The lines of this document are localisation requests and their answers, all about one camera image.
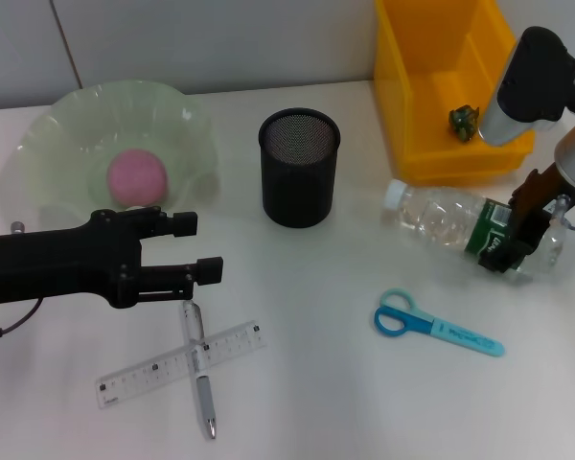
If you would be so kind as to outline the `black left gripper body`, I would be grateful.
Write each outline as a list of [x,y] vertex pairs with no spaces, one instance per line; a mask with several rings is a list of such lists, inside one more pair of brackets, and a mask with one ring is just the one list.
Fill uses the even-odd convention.
[[0,304],[92,293],[130,308],[141,251],[131,219],[109,210],[76,228],[0,236]]

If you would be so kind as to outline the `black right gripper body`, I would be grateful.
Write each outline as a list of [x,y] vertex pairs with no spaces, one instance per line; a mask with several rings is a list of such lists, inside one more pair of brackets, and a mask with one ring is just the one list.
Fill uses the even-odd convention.
[[545,207],[552,201],[565,195],[569,197],[569,207],[575,206],[575,187],[560,173],[555,164],[544,172],[532,170],[525,181],[513,191],[509,206],[521,202],[528,206],[527,234],[546,231],[551,213]]

